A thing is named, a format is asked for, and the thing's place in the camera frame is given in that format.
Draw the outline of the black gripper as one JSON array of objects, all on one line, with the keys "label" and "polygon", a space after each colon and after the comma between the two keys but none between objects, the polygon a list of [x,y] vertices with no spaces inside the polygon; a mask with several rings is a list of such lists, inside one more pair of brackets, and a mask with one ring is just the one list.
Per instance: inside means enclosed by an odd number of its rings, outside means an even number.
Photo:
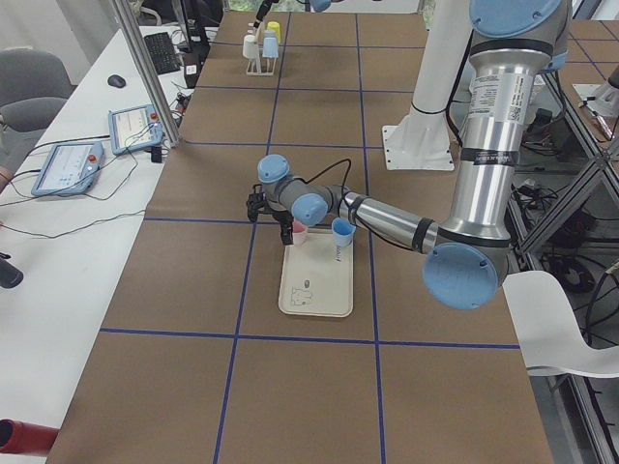
[{"label": "black gripper", "polygon": [[260,215],[271,216],[280,224],[280,239],[284,246],[292,246],[293,241],[293,216],[286,210],[276,210],[266,198],[261,185],[253,185],[248,196],[247,216],[250,222],[258,222]]}]

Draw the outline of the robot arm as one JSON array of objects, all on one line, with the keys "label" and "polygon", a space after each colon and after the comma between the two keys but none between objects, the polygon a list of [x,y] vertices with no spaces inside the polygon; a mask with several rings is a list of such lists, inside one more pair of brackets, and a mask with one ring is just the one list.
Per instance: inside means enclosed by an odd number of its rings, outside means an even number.
[{"label": "robot arm", "polygon": [[351,191],[294,175],[286,158],[258,166],[248,217],[273,217],[281,239],[292,224],[335,216],[426,256],[423,280],[444,305],[490,302],[507,271],[504,216],[519,161],[534,80],[561,68],[572,20],[568,1],[440,1],[408,114],[383,130],[389,169],[455,170],[451,211],[419,217]]},{"label": "robot arm", "polygon": [[[257,28],[264,20],[265,16],[270,12],[272,6],[274,4],[278,4],[279,0],[263,0],[260,4],[255,20],[253,23],[253,27]],[[333,4],[332,0],[309,0],[303,1],[303,4],[309,4],[310,7],[317,13],[322,13],[330,8]]]}]

